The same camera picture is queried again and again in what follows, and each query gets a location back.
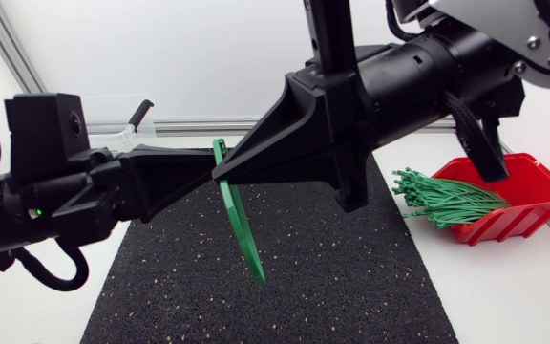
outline green cable tie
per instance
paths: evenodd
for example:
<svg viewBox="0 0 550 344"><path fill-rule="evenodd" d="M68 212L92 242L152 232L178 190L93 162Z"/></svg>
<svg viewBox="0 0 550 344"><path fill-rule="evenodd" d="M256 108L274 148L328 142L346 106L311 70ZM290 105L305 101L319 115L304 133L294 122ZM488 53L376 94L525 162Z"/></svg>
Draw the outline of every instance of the green cable tie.
<svg viewBox="0 0 550 344"><path fill-rule="evenodd" d="M224 143L224 139L214 140L214 155L216 157L216 164L220 164L224 156L228 154L228 148ZM249 222L243 209L243 203L241 201L241 195L236 185L230 185L227 180L220 181L220 190L222 191L222 197L224 199L224 205L228 212L228 218L235 231L235 236L241 247L245 262L249 266L254 280L259 284L264 284L266 281L264 277L263 265L260 262L260 256L254 243L254 237L252 231L249 228Z"/></svg>

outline white table surface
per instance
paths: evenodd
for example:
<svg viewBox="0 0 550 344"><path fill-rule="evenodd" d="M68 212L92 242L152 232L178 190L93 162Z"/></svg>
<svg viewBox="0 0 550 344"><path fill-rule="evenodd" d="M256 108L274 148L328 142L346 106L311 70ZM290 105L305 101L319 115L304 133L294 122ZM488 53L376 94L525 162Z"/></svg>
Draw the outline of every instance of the white table surface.
<svg viewBox="0 0 550 344"><path fill-rule="evenodd" d="M373 155L394 187L392 170L408 166L430 176L464 153L454 134L413 134ZM410 212L403 195L395 200ZM405 221L460 343L550 343L548 226L528 239L469 247L425 219Z"/></svg>
<svg viewBox="0 0 550 344"><path fill-rule="evenodd" d="M238 138L228 138L234 145ZM167 147L206 147L211 138L162 138L143 142ZM413 134L375 152L387 182L394 169L433 174L463 156L452 134ZM402 212L404 200L395 198ZM407 219L415 245L460 343L550 343L550 228L469 247L424 219ZM83 248L91 267L86 286L58 292L41 286L19 264L0 273L0 343L77 343L81 339L128 223L110 239ZM55 273L73 265L50 241L29 247Z"/></svg>

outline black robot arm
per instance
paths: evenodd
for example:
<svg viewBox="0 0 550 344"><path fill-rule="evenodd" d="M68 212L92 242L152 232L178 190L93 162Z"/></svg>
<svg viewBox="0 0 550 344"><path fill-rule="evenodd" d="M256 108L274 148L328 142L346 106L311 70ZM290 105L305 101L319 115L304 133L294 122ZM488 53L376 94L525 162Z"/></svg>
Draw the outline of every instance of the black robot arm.
<svg viewBox="0 0 550 344"><path fill-rule="evenodd" d="M139 146L114 157L90 149L77 96L7 100L11 172L0 176L0 270L18 259L52 288L79 288L88 276L79 247L107 238L118 221L149 222L212 177L324 181L352 211L367 203L370 152L449 114L483 179L506 178L497 126L518 116L524 99L511 71L518 56L444 15L422 33L404 33L387 3L390 26L406 42L355 47L348 1L305 0L313 58L286 75L282 97L218 167L204 151ZM150 105L137 110L135 124ZM47 238L74 260L74 279L52 276L23 248Z"/></svg>
<svg viewBox="0 0 550 344"><path fill-rule="evenodd" d="M498 119L518 116L524 99L510 50L451 18L421 34L398 32L403 45L354 47L348 1L306 0L305 10L314 58L286 75L280 100L215 179L323 181L352 211L367 203L369 153L449 114L481 177L508 177ZM388 11L393 17L391 1Z"/></svg>
<svg viewBox="0 0 550 344"><path fill-rule="evenodd" d="M211 179L213 154L141 145L113 157L91 149L78 96L6 100L11 172L0 176L0 270L15 259L49 287L74 290L88 266L79 247L106 239L118 221L149 222ZM139 107L145 114L149 106ZM62 281L23 246L56 238L77 275Z"/></svg>

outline white background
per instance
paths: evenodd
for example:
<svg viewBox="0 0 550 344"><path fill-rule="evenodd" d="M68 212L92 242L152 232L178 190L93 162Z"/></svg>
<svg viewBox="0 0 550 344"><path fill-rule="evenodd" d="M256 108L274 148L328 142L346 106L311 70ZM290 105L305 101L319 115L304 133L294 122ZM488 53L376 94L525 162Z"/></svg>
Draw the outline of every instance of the white background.
<svg viewBox="0 0 550 344"><path fill-rule="evenodd" d="M157 104L155 118L257 118L279 97L284 73L302 68L303 61L311 57L300 0L6 0L2 4L48 89L108 99L93 107L103 113L116 108L117 97L146 96ZM381 1L352 0L352 11L356 44L392 41ZM10 142L3 99L18 92L0 58L2 172L9 168ZM502 138L550 168L550 91L526 87L526 93L521 118L502 121ZM87 115L99 119L96 111ZM129 115L121 113L120 120ZM425 159L430 146L418 143L423 140L402 139L385 147L383 155L393 157L390 161L396 161L399 154ZM446 150L451 156L439 158L439 165L461 153L451 138L438 144L455 147L455 152ZM503 342L514 342L515 331L522 328L508 327L507 321L523 324L540 310L545 311L545 318L538 319L544 322L534 324L530 333L535 342L544 339L539 334L550 333L550 231L544 233L527 241L531 245L516 239L486 244L490 245L486 250L413 234L460 338L494 333L493 326L500 324L497 333L510 339ZM83 249L92 276L79 291L48 290L20 266L0 273L0 343L77 342L123 234L124 226L110 240ZM30 250L56 273L69 276L73 269L53 243ZM470 281L464 288L472 288L471 292L455 292L460 278ZM510 314L522 317L507 317ZM488 320L491 328L471 331ZM532 336L523 338L528 342Z"/></svg>

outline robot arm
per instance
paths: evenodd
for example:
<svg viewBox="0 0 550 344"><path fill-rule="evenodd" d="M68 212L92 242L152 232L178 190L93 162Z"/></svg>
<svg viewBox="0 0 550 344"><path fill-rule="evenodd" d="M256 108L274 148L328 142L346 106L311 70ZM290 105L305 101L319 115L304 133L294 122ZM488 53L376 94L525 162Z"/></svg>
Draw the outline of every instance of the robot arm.
<svg viewBox="0 0 550 344"><path fill-rule="evenodd" d="M7 100L0 270L18 259L46 285L77 289L88 276L80 246L104 240L118 221L149 222L212 177L323 181L352 211L368 201L370 152L449 114L481 177L508 176L497 127L519 115L521 78L550 88L550 0L386 0L391 30L405 42L362 47L353 43L349 1L303 3L313 58L286 75L281 98L217 167L202 151L140 146L113 157L90 149L76 96ZM394 11L423 32L403 32ZM74 260L74 279L52 276L23 248L47 238Z"/></svg>

